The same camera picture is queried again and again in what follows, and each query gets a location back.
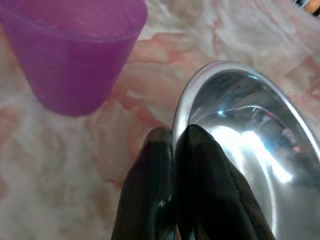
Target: table surface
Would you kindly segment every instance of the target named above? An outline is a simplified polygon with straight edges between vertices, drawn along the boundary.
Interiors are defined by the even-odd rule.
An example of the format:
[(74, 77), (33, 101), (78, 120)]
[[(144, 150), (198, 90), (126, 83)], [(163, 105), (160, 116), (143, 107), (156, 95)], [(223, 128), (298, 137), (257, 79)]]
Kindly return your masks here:
[(105, 240), (150, 129), (221, 59), (270, 77), (320, 137), (320, 24), (290, 0), (149, 0), (149, 19), (104, 105), (66, 117), (33, 96), (0, 32), (0, 239)]

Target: plastic cup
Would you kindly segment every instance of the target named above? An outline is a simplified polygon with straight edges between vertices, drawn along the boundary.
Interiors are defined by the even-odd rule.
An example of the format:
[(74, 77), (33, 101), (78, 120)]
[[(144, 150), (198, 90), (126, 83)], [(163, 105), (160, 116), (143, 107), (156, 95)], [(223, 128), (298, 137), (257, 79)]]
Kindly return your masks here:
[(37, 98), (79, 116), (111, 92), (147, 8), (143, 0), (0, 0), (0, 18)]

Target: metal bowl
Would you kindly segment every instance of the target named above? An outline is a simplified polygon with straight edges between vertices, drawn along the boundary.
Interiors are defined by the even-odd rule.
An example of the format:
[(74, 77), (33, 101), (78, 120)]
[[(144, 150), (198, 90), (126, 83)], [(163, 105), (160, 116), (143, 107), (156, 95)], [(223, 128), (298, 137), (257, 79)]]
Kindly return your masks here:
[(190, 124), (206, 129), (246, 177), (277, 240), (320, 239), (319, 145), (272, 81), (237, 62), (206, 65), (180, 98), (175, 156)]

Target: pink marble surface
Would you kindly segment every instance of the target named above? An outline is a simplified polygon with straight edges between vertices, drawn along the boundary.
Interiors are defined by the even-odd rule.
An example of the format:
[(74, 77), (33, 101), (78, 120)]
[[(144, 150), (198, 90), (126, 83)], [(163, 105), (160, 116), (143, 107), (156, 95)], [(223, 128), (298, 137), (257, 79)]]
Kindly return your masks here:
[(147, 132), (170, 127), (203, 65), (238, 60), (274, 80), (320, 137), (320, 24), (290, 0), (149, 0), (149, 20), (95, 113), (33, 96), (0, 33), (0, 239), (105, 240)]

